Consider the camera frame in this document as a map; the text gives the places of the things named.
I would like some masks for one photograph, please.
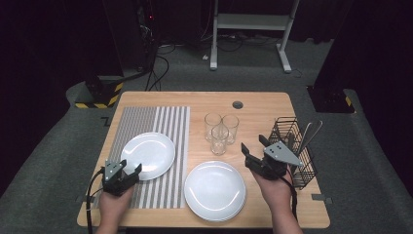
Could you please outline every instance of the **gray carpet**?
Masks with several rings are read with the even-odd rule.
[[[218,51],[218,69],[210,71],[209,49],[165,47],[169,61],[162,91],[286,92],[301,127],[320,119],[324,125],[310,144],[319,169],[321,193],[331,224],[305,233],[413,233],[412,198],[396,176],[366,121],[357,94],[346,90],[357,113],[317,113],[306,91],[313,85],[331,46],[289,42],[286,52],[294,69],[285,74],[274,44],[243,45]],[[230,50],[236,45],[220,43]],[[156,59],[160,77],[166,63]],[[147,76],[128,80],[124,91],[143,91]],[[67,91],[72,107],[39,143],[0,201],[0,233],[87,233],[77,224],[83,196],[105,140],[115,108],[73,106],[83,84]],[[133,233],[271,233],[270,230],[188,230],[139,228]]]

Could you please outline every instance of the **white ceramic plate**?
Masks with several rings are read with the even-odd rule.
[[[175,158],[175,146],[169,137],[159,133],[145,133],[135,136],[122,150],[121,161],[126,159],[126,174],[142,164],[140,180],[149,180],[164,174]]]
[[[184,193],[196,215],[208,221],[225,221],[241,210],[246,192],[236,169],[224,162],[210,161],[191,171]]]

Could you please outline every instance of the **shelf leg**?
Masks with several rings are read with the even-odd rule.
[[[214,14],[213,14],[213,32],[212,32],[212,47],[210,49],[210,70],[218,68],[218,50],[216,46],[218,34],[218,0],[215,0]]]
[[[286,45],[286,42],[288,41],[289,33],[291,32],[291,27],[292,27],[292,24],[294,23],[295,13],[297,12],[299,3],[300,3],[300,0],[294,0],[291,12],[289,14],[289,19],[285,27],[285,32],[282,37],[282,43],[277,44],[277,51],[279,52],[280,59],[282,61],[282,68],[285,73],[291,73],[291,66],[289,65],[288,58],[286,57],[286,54],[285,54],[285,45]]]

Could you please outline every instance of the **human arm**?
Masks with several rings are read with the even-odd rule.
[[[102,192],[99,198],[100,225],[96,234],[115,234],[118,232],[119,223],[127,210],[134,186],[117,197],[107,192]]]
[[[303,233],[297,219],[292,214],[290,207],[291,190],[281,179],[268,180],[253,172],[262,196],[271,211],[274,234],[298,234]],[[291,177],[286,174],[284,177],[291,182]]]

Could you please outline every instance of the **striped placemat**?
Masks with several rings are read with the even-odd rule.
[[[131,199],[132,209],[168,209],[185,206],[183,185],[189,137],[189,106],[125,107],[109,154],[109,161],[120,162],[122,150],[134,137],[155,132],[169,137],[175,145],[175,159],[163,175],[140,181]],[[94,208],[98,207],[98,195]]]

